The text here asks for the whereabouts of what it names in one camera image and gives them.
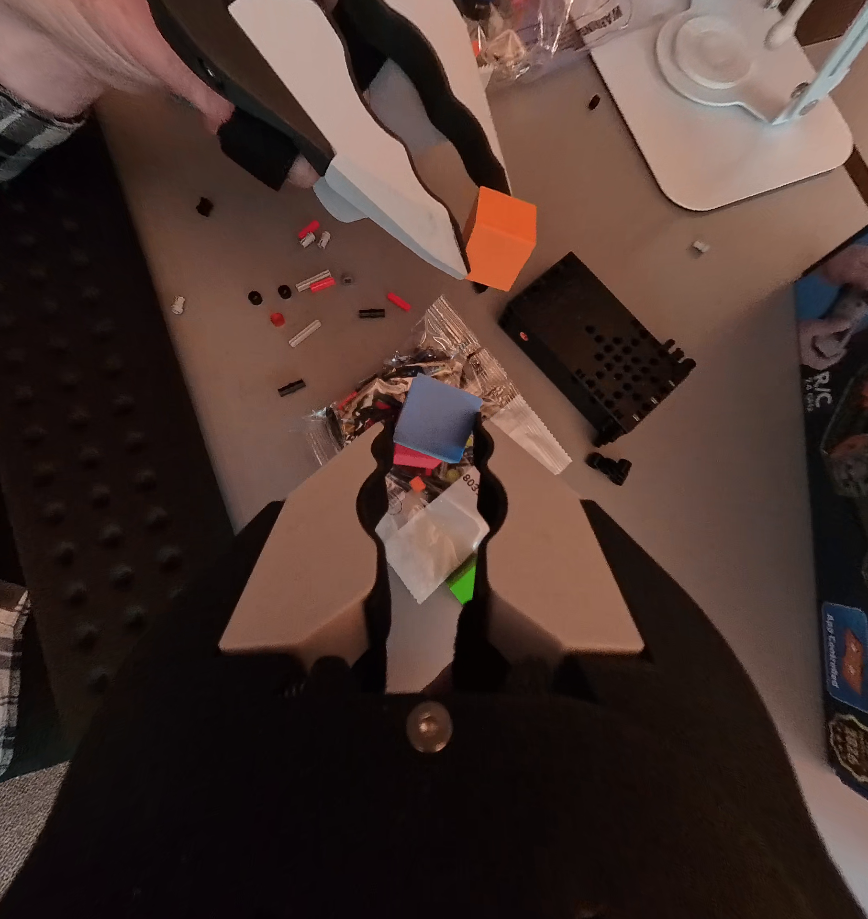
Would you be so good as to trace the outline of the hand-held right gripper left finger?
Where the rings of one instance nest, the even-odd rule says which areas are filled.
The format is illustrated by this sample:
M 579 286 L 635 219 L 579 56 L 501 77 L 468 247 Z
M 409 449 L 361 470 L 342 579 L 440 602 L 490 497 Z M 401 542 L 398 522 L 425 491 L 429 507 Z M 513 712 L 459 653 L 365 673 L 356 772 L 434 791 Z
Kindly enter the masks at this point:
M 377 527 L 389 499 L 392 425 L 376 423 L 283 502 L 219 641 L 230 655 L 279 653 L 305 671 L 343 660 L 384 691 L 392 605 Z

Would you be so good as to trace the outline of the clear bag of building parts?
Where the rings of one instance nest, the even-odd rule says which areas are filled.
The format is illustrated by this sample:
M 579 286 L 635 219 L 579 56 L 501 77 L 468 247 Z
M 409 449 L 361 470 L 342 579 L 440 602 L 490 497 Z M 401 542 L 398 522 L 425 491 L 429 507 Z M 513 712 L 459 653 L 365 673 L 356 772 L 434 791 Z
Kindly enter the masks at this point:
M 405 345 L 379 372 L 302 421 L 300 429 L 316 462 L 329 462 L 374 424 L 396 420 L 417 377 L 480 399 L 483 418 L 549 472 L 559 474 L 570 465 L 555 435 L 444 296 L 428 307 Z M 417 603 L 445 582 L 472 581 L 465 572 L 474 569 L 487 531 L 477 510 L 479 472 L 473 463 L 473 441 L 469 435 L 455 461 L 423 454 L 417 447 L 417 457 L 409 459 L 406 448 L 395 448 L 385 480 L 389 505 L 376 531 L 389 564 Z

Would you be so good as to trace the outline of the orange foam cube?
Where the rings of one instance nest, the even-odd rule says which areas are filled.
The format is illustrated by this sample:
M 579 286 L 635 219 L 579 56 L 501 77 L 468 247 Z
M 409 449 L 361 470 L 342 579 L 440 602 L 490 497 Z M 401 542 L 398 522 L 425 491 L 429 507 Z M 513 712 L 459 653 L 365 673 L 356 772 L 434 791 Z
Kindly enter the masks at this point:
M 466 279 L 510 291 L 535 250 L 537 214 L 531 202 L 479 188 L 463 231 Z

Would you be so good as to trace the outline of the blue foam cube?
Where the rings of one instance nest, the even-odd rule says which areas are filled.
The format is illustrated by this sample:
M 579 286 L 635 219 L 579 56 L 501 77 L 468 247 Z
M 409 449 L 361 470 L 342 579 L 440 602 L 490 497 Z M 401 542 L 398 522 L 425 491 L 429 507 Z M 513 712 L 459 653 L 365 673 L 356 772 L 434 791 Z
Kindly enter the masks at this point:
M 394 444 L 456 464 L 474 431 L 483 401 L 426 375 L 414 378 L 394 427 Z

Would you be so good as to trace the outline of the blue toy robot box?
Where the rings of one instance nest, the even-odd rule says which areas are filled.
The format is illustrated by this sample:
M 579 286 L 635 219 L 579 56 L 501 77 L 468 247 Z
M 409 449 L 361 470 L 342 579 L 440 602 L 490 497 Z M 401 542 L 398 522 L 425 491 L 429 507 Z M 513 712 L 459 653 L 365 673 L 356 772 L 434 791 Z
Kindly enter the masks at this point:
M 792 288 L 825 746 L 868 800 L 868 225 Z

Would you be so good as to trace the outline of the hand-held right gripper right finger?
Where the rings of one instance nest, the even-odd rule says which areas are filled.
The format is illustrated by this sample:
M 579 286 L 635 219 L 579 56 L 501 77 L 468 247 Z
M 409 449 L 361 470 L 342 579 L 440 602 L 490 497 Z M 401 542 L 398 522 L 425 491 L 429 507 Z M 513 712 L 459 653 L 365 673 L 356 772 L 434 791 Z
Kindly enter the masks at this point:
M 454 643 L 454 686 L 495 691 L 537 661 L 640 657 L 645 641 L 578 494 L 492 421 L 477 418 L 477 510 L 487 525 Z

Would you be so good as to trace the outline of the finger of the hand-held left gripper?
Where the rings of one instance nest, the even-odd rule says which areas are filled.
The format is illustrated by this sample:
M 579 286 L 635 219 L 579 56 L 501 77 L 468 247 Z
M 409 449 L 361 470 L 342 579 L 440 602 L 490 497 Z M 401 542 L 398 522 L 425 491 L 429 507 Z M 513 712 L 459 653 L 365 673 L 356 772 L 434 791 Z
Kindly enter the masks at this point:
M 340 1 L 332 19 L 360 92 L 369 90 L 385 63 L 394 63 L 474 185 L 511 194 L 486 89 L 454 2 Z
M 237 1 L 229 13 L 328 142 L 328 187 L 430 265 L 465 279 L 469 269 L 451 213 L 368 107 L 323 8 L 310 1 Z

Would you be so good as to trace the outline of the clear printed plastic bag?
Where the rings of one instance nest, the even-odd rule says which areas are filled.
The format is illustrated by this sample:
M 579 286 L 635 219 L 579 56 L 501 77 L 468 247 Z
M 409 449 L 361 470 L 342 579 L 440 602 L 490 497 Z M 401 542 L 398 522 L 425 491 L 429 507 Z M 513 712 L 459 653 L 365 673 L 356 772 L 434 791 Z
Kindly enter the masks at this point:
M 632 1 L 457 1 L 479 74 L 532 81 L 583 58 L 627 29 Z

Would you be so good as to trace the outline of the black perforated building plate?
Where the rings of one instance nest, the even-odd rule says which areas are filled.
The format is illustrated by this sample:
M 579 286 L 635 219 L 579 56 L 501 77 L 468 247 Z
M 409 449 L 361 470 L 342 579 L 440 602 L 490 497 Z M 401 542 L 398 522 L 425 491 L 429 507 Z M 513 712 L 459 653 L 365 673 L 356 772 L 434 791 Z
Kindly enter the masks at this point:
M 497 323 L 589 422 L 596 447 L 634 431 L 696 366 L 572 252 L 511 298 Z

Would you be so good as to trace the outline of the black connector cluster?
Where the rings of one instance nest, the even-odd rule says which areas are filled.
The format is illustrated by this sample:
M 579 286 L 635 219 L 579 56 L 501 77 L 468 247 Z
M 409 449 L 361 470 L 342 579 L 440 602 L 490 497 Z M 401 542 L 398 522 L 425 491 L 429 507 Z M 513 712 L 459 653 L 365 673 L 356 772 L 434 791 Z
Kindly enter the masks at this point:
M 589 453 L 585 463 L 617 486 L 624 485 L 633 468 L 633 464 L 627 459 L 611 458 L 597 451 Z

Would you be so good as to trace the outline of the white book stand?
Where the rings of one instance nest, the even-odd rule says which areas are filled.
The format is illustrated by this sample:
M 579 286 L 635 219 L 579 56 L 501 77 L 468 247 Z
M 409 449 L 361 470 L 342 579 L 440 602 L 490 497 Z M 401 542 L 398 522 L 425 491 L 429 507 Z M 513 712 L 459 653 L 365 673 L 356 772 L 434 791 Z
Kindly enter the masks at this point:
M 660 190 L 717 210 L 841 167 L 854 140 L 831 94 L 868 45 L 868 2 L 816 70 L 795 37 L 811 2 L 689 2 L 591 56 Z

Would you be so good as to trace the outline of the person's left hand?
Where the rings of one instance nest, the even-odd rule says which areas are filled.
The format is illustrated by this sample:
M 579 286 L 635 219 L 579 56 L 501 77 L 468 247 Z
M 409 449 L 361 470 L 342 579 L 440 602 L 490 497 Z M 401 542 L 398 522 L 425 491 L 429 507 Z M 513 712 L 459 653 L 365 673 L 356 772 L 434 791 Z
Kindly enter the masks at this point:
M 182 98 L 212 133 L 234 112 L 171 49 L 144 1 L 0 1 L 0 85 L 64 119 L 110 89 Z

